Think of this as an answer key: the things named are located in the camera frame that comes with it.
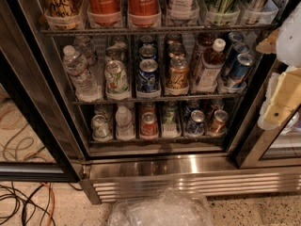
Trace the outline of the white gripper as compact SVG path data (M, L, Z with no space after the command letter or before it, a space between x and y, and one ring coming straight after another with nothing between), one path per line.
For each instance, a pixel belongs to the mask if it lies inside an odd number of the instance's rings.
M284 73L272 73L265 101L257 124L263 130L273 130L285 122L301 104L301 3L280 29L275 29L257 46L262 54L275 54L288 66Z

